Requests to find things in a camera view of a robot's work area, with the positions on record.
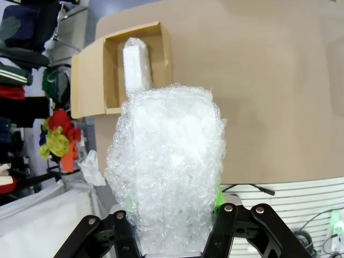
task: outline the brown table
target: brown table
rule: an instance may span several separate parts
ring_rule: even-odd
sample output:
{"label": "brown table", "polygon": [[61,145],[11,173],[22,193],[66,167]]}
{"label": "brown table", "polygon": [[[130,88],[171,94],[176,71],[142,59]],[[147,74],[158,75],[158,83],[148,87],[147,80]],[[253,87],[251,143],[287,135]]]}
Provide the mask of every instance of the brown table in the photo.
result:
{"label": "brown table", "polygon": [[[344,43],[324,44],[318,14],[299,2],[165,0],[104,17],[96,38],[164,25],[174,82],[211,89],[228,119],[222,183],[340,177]],[[95,116],[102,172],[117,118]]]}

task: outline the bubble wrap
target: bubble wrap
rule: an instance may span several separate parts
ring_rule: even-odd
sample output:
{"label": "bubble wrap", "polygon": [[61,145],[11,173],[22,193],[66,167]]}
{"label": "bubble wrap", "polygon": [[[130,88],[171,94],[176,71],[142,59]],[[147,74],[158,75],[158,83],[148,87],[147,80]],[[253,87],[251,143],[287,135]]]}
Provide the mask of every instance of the bubble wrap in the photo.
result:
{"label": "bubble wrap", "polygon": [[152,87],[151,63],[147,45],[140,39],[129,38],[123,48],[124,81],[127,95]]}
{"label": "bubble wrap", "polygon": [[105,177],[136,225],[143,254],[203,251],[225,125],[211,93],[199,87],[152,89],[122,105]]}

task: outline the yellow cloth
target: yellow cloth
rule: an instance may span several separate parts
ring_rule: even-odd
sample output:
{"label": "yellow cloth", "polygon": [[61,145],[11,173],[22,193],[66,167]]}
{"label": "yellow cloth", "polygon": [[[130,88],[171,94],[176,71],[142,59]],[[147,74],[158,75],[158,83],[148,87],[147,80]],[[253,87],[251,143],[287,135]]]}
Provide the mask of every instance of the yellow cloth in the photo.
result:
{"label": "yellow cloth", "polygon": [[69,140],[62,134],[63,128],[59,126],[54,132],[48,127],[48,120],[43,124],[43,129],[48,130],[46,143],[39,148],[39,155],[43,159],[49,159],[50,152],[58,157],[62,157],[69,152]]}

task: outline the white slatted surface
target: white slatted surface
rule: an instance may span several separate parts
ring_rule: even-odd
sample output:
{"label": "white slatted surface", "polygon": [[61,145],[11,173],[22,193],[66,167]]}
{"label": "white slatted surface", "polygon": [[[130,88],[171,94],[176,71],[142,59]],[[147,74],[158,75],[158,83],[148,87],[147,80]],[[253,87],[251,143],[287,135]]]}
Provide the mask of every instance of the white slatted surface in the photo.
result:
{"label": "white slatted surface", "polygon": [[[290,229],[302,227],[319,212],[344,206],[344,177],[259,186],[276,191],[275,196],[260,192],[251,185],[237,185],[226,191],[224,196],[239,196],[247,209],[259,203],[267,203]],[[330,219],[331,213],[324,213],[304,228],[311,235],[318,254],[322,253],[321,247],[328,236]],[[250,253],[247,250],[248,246],[246,239],[235,238],[230,258],[260,258],[256,251]],[[328,258],[329,255],[324,254],[320,257]]]}

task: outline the bolt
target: bolt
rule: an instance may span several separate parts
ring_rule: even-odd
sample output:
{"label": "bolt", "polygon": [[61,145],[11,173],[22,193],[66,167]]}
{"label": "bolt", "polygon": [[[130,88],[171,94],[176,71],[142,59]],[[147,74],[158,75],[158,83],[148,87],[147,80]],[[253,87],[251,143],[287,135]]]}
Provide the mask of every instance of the bolt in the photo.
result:
{"label": "bolt", "polygon": [[117,213],[117,219],[123,219],[123,218],[124,218],[123,212]]}
{"label": "bolt", "polygon": [[88,220],[88,224],[90,224],[90,225],[94,224],[95,222],[96,222],[96,219],[95,219],[95,218],[90,218],[90,219]]}
{"label": "bolt", "polygon": [[263,207],[257,207],[256,212],[259,214],[264,213],[264,208]]}
{"label": "bolt", "polygon": [[233,207],[230,206],[230,205],[226,205],[226,206],[225,206],[225,211],[231,212],[231,211],[233,211]]}

